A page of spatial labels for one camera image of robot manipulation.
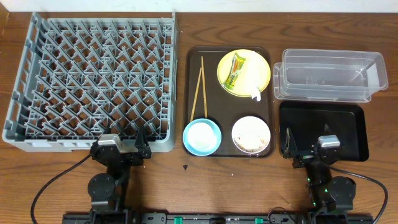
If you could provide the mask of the white bowl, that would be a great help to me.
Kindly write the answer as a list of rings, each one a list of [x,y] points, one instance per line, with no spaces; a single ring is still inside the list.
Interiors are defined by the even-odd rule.
[[[234,123],[231,130],[234,145],[246,154],[269,150],[271,131],[267,123],[256,116],[245,116]]]

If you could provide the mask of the light blue bowl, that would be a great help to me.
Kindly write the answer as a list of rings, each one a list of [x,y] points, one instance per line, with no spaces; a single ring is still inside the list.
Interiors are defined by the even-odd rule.
[[[210,119],[195,119],[183,131],[183,145],[195,156],[209,156],[215,153],[221,145],[221,140],[221,129]]]

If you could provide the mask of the green snack wrapper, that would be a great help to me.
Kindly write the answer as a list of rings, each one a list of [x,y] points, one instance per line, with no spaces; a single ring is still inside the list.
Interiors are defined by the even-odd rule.
[[[223,86],[229,90],[233,90],[236,84],[236,80],[241,73],[241,69],[245,63],[246,59],[244,57],[239,56],[237,53],[234,54],[231,64],[231,70],[226,81],[223,83]]]

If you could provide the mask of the small white cup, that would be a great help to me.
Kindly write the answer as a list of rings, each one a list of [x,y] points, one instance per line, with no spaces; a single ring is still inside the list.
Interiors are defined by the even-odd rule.
[[[187,133],[189,145],[198,151],[207,151],[216,143],[212,127],[206,123],[193,124]]]

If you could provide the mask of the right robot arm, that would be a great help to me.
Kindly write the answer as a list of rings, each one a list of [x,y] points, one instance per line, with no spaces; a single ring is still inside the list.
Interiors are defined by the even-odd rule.
[[[347,213],[353,209],[356,182],[343,176],[333,177],[331,165],[340,159],[341,143],[337,136],[318,137],[310,149],[298,149],[293,132],[286,130],[283,157],[292,159],[294,169],[307,172],[308,190],[314,209],[302,223],[348,223]]]

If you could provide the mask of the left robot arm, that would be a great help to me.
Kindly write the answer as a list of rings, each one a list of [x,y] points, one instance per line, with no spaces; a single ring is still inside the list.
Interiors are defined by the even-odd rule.
[[[106,172],[95,175],[88,183],[91,197],[90,223],[140,223],[141,217],[125,206],[130,168],[141,166],[150,159],[152,151],[143,127],[139,128],[134,147],[129,152],[117,134],[110,129],[93,143],[92,159],[106,166]]]

